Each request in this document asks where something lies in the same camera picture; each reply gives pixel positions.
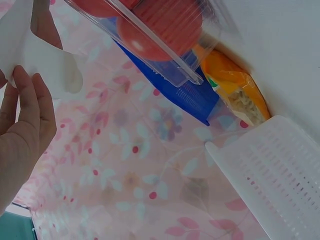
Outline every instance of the plastic wrap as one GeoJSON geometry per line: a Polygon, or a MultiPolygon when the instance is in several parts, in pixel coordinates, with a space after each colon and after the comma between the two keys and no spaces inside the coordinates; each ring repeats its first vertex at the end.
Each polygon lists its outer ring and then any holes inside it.
{"type": "Polygon", "coordinates": [[[212,51],[201,63],[201,68],[214,91],[238,118],[251,126],[270,118],[253,78],[223,53],[212,51]]]}

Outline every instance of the pink floral curtain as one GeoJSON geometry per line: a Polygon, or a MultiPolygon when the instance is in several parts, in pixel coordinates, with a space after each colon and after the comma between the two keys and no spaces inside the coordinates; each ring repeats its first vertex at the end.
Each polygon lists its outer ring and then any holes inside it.
{"type": "MultiPolygon", "coordinates": [[[[210,127],[166,100],[108,35],[51,10],[67,51],[88,56],[84,101],[55,102],[57,134],[15,202],[40,240],[266,240],[204,142],[246,132],[223,104],[210,127]]],[[[4,13],[10,2],[0,1],[4,13]]]]}

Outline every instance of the red tomato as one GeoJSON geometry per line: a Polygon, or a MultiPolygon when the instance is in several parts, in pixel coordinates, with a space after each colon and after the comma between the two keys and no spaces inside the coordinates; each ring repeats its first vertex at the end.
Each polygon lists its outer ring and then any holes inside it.
{"type": "MultiPolygon", "coordinates": [[[[120,16],[120,14],[111,5],[109,5],[106,0],[73,0],[73,2],[87,14],[97,18],[120,16]]],[[[132,10],[140,0],[121,0],[121,2],[128,9],[132,10]]]]}
{"type": "MultiPolygon", "coordinates": [[[[200,38],[203,17],[197,0],[143,0],[133,12],[178,56],[188,52],[200,38]]],[[[117,31],[135,55],[151,61],[172,60],[160,46],[123,17],[117,20],[117,31]]]]}

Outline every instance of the noodle package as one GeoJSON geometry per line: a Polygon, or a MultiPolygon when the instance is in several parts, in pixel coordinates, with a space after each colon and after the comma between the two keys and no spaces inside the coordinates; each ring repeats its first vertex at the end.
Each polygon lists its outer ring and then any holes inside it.
{"type": "Polygon", "coordinates": [[[212,51],[201,68],[214,91],[238,118],[257,126],[270,118],[253,78],[223,53],[212,51]]]}

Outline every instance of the white plastic basket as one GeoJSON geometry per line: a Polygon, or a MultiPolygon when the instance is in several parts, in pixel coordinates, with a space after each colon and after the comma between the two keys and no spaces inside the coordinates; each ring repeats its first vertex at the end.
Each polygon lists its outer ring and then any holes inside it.
{"type": "Polygon", "coordinates": [[[296,124],[274,116],[205,146],[271,240],[320,239],[320,149],[296,124]]]}

